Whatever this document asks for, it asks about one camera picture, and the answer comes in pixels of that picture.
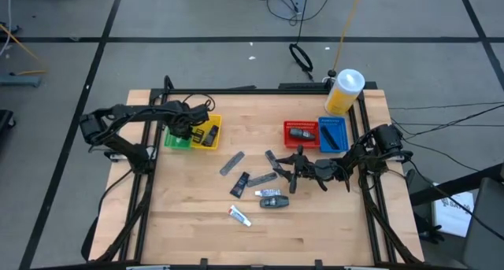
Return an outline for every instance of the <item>white bottle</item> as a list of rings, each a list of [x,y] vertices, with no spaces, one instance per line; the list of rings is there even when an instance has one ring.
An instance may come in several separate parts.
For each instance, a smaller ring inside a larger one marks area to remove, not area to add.
[[[343,115],[354,104],[365,85],[364,76],[354,69],[344,69],[336,77],[325,101],[325,110],[332,115]]]

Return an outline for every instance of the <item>small box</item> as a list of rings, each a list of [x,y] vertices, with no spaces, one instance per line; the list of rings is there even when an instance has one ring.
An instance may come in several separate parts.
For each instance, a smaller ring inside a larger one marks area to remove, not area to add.
[[[200,143],[196,143],[196,142],[191,141],[192,148],[203,149],[203,150],[217,150],[217,147],[219,146],[219,137],[221,136],[221,130],[222,130],[222,127],[221,127],[222,117],[221,117],[221,115],[209,115],[209,118],[210,118],[210,120],[206,121],[204,124],[201,124],[197,127],[193,127],[193,131],[195,131],[197,128],[199,128],[199,129],[203,130],[205,132],[205,134],[203,135],[203,139]],[[203,141],[205,141],[205,138],[208,135],[208,132],[210,131],[210,129],[212,129],[212,126],[214,126],[214,125],[219,127],[219,131],[217,132],[217,136],[215,137],[215,140],[213,140],[212,146],[210,146],[210,147],[203,146],[201,143],[203,143]]]

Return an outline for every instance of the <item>white cable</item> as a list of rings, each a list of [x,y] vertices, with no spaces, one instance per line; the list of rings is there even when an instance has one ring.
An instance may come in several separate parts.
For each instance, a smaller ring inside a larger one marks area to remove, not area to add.
[[[11,24],[12,24],[12,17],[10,14],[10,0],[7,0],[7,16],[8,16],[7,29],[9,29],[9,32],[10,32],[11,31]],[[10,41],[10,35],[7,35],[6,44],[3,45],[3,48],[0,50],[0,57],[2,56],[3,52],[6,50],[7,45],[9,45],[9,41]]]

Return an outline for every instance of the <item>black metal frame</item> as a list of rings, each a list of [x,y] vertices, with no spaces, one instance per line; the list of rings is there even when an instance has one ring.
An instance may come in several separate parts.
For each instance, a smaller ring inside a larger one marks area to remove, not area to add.
[[[365,89],[368,90],[373,90],[377,89],[376,83],[375,82],[367,82],[365,85]],[[161,97],[161,104],[166,102],[168,100],[168,95],[169,94],[327,94],[328,93],[328,88],[325,86],[323,83],[306,83],[306,84],[300,84],[299,83],[294,83],[294,84],[281,84],[279,86],[279,89],[250,89],[248,87],[245,87],[244,89],[236,88],[236,89],[173,89],[169,88],[167,91],[166,89],[160,88],[160,89],[151,89],[150,91],[150,104],[154,104],[155,99],[157,99],[159,96]],[[367,115],[367,109],[365,107],[365,99],[364,95],[361,94],[358,98],[358,103],[360,107],[360,113],[361,113],[361,118],[363,122],[363,127],[365,131],[368,131],[370,129],[369,127],[369,119]],[[357,125],[357,120],[355,117],[355,111],[354,107],[352,106],[349,110],[349,116],[350,116],[350,126],[351,126],[351,131],[352,131],[352,136],[354,138],[354,141],[356,141],[359,137],[359,132],[358,132],[358,125]],[[149,142],[149,134],[150,134],[150,127],[151,127],[151,122],[147,121],[144,129],[143,129],[143,135],[142,135],[142,144],[147,144]],[[155,153],[156,157],[153,157],[153,168],[151,169],[151,172],[147,173],[147,181],[146,181],[146,189],[147,188],[152,188],[153,183],[154,183],[154,176],[155,176],[155,168],[157,164],[157,153],[159,151],[159,145],[161,142],[161,135],[162,135],[163,127],[162,123],[158,122],[155,135],[154,135],[154,148],[155,148]],[[365,167],[362,165],[359,165],[359,176],[364,175],[363,173],[365,172]],[[128,206],[128,214],[127,214],[127,220],[131,219],[133,217],[133,213],[135,211],[135,207],[138,201],[138,196],[139,196],[139,191],[140,191],[140,185],[141,185],[141,179],[143,175],[136,175],[133,181],[133,186],[132,186],[132,193],[130,195],[130,201],[129,201],[129,206]],[[384,200],[384,194],[383,194],[383,189],[381,187],[381,182],[379,177],[373,178],[376,184],[376,202],[377,205],[380,207],[380,214],[384,217],[387,218],[387,210],[385,207],[385,200]],[[367,181],[364,181],[363,183],[364,188],[369,188],[369,185]],[[68,266],[61,266],[61,267],[52,267],[52,268],[40,268],[40,269],[53,269],[53,270],[77,270],[77,269],[105,269],[105,268],[111,268],[111,269],[125,269],[127,266],[140,266],[140,261],[142,257],[142,252],[143,252],[143,242],[145,240],[145,234],[146,234],[146,225],[147,225],[147,218],[148,218],[148,213],[149,213],[149,205],[150,205],[150,198],[146,202],[147,207],[144,209],[142,215],[140,216],[139,219],[139,229],[138,229],[138,236],[135,244],[135,255],[132,261],[127,261],[126,257],[128,254],[128,248],[129,248],[129,243],[130,243],[130,236],[128,235],[127,239],[124,241],[123,245],[121,246],[120,249],[120,254],[119,254],[119,261],[114,261],[114,262],[91,262],[88,264],[77,264],[77,265],[68,265]],[[398,264],[397,261],[395,260],[395,251],[393,246],[390,244],[389,240],[387,237],[385,237],[385,242],[387,244],[387,255],[389,257],[388,262],[382,261],[381,260],[381,255],[380,255],[380,247],[378,244],[378,238],[376,235],[376,227],[375,227],[375,222],[374,222],[374,217],[366,209],[366,220],[368,224],[368,230],[369,230],[369,241],[371,244],[371,250],[372,250],[372,256],[373,256],[373,264],[374,267],[386,267],[389,269],[455,269],[455,268],[438,268],[438,267],[432,267],[428,265],[422,265],[422,264]],[[322,270],[322,269],[346,269],[344,266],[323,266],[322,261],[320,260],[315,260],[314,261],[314,266],[267,266],[267,265],[209,265],[208,260],[206,258],[201,259],[200,264],[194,264],[194,265],[173,265],[171,264],[169,266],[169,269],[269,269],[269,270],[275,270],[275,269],[316,269],[316,270]]]
[[[169,93],[170,94],[327,94],[328,93],[328,88],[322,84],[322,83],[293,83],[293,84],[281,84],[279,88],[283,89],[252,89],[252,90],[247,90],[247,89],[173,89],[170,88]],[[374,82],[367,82],[365,89],[376,89],[376,83]],[[167,94],[165,94],[165,89],[159,88],[159,89],[152,89],[150,91],[150,101],[154,103],[154,99],[157,96],[163,95],[163,102],[166,101]],[[369,127],[369,118],[367,115],[367,110],[365,107],[365,99],[364,95],[361,94],[358,98],[358,103],[360,107],[360,112],[361,112],[361,118],[363,122],[363,126],[365,129],[365,132],[370,129]],[[357,121],[355,119],[355,113],[354,113],[354,107],[350,109],[350,126],[352,129],[352,135],[354,137],[354,141],[358,139],[358,125]],[[144,130],[143,130],[143,135],[142,135],[142,141],[143,144],[147,144],[148,142],[148,135],[149,135],[149,130],[150,130],[150,122],[146,123]],[[159,138],[161,137],[158,135],[159,128],[156,130],[156,136],[155,136],[155,141],[157,141],[157,144],[154,144],[154,147],[156,150],[158,150],[158,144],[159,144]],[[147,176],[147,179],[152,179],[154,180],[154,174],[155,174],[155,163],[157,163],[157,158],[154,159],[154,169],[153,171]],[[138,195],[139,195],[139,187],[140,187],[140,177],[141,175],[135,175],[134,178],[134,183],[132,187],[132,193],[130,196],[130,205],[128,206],[128,215],[127,215],[127,220],[131,218],[132,212],[135,209],[136,202],[138,200]],[[383,189],[381,187],[381,182],[380,178],[374,178],[375,184],[376,184],[376,201],[378,203],[378,206],[380,207],[382,215],[387,218],[386,214],[386,208],[385,208],[385,199],[384,199],[384,194],[383,194]],[[149,209],[147,208],[145,213],[142,215],[140,219],[140,224],[139,224],[139,235],[136,241],[136,248],[135,248],[135,256],[134,260],[135,261],[140,261],[142,257],[142,251],[143,251],[143,240],[145,238],[145,232],[146,232],[146,220],[147,220],[147,214],[149,212]],[[370,242],[372,246],[372,253],[373,253],[373,261],[375,264],[378,264],[381,262],[380,258],[380,248],[378,245],[378,238],[376,236],[376,228],[374,224],[374,218],[372,214],[366,210],[366,218],[367,218],[367,223],[368,223],[368,229],[369,229],[369,237],[370,237]],[[392,257],[390,259],[390,262],[397,262],[395,259],[395,251],[387,237],[385,237],[385,242],[387,244],[387,255],[388,257]],[[125,260],[128,252],[128,247],[129,247],[129,238],[124,242],[123,247],[121,248],[120,251],[120,260]]]

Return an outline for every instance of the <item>red basket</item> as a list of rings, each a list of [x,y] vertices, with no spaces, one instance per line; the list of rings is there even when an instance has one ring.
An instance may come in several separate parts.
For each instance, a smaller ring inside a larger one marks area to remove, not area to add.
[[[315,140],[295,139],[289,135],[291,128],[299,128],[309,131],[315,135]],[[301,120],[285,120],[283,123],[283,143],[287,148],[298,148],[301,144],[305,148],[318,148],[321,146],[321,138],[318,132],[318,122],[316,121],[301,121]]]

